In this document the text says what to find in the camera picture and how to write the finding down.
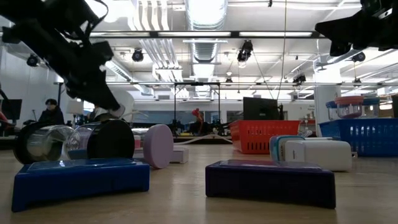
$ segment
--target robotic arm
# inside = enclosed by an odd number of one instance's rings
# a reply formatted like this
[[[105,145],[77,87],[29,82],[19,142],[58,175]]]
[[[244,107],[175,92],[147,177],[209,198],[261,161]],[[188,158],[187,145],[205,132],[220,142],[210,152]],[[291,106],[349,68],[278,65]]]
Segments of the robotic arm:
[[[108,9],[101,0],[93,1]],[[124,106],[116,101],[106,85],[106,72],[100,70],[113,52],[107,41],[90,42],[91,31],[107,14],[99,18],[85,0],[0,0],[0,16],[14,23],[2,28],[2,41],[25,43],[64,79],[70,97],[120,117]]]

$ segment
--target pink container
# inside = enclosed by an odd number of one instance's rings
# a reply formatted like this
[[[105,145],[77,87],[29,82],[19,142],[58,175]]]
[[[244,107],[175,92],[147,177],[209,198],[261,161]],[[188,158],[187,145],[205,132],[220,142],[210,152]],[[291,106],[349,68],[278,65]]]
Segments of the pink container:
[[[358,118],[362,115],[363,96],[343,96],[337,97],[337,115],[340,118]]]

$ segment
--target blue rectangular block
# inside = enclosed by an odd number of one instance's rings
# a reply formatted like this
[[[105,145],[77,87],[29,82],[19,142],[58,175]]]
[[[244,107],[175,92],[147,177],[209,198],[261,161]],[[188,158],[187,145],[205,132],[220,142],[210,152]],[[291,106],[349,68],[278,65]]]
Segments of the blue rectangular block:
[[[28,204],[120,190],[149,190],[150,166],[133,159],[79,159],[25,165],[15,176],[12,211]]]
[[[206,195],[336,207],[334,174],[302,162],[216,162],[206,167]]]

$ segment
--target ceiling duct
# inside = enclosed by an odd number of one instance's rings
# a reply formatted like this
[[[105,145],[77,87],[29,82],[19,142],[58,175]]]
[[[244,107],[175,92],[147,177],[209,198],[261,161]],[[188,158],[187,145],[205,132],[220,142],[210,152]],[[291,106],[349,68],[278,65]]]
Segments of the ceiling duct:
[[[185,0],[186,16],[189,30],[222,30],[226,18],[228,0]],[[192,43],[192,61],[211,63],[215,61],[219,44]],[[209,64],[192,65],[196,77],[207,78],[213,76],[215,66]],[[209,93],[198,92],[198,96],[208,96]]]

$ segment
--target blue lid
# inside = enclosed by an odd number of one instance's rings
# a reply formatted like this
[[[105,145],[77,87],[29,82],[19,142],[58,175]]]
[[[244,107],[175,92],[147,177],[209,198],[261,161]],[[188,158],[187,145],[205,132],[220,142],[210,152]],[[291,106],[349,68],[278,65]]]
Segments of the blue lid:
[[[380,103],[380,98],[365,98],[362,105],[378,105]]]
[[[326,107],[327,108],[336,109],[337,108],[337,104],[334,101],[329,101],[329,102],[326,103]]]

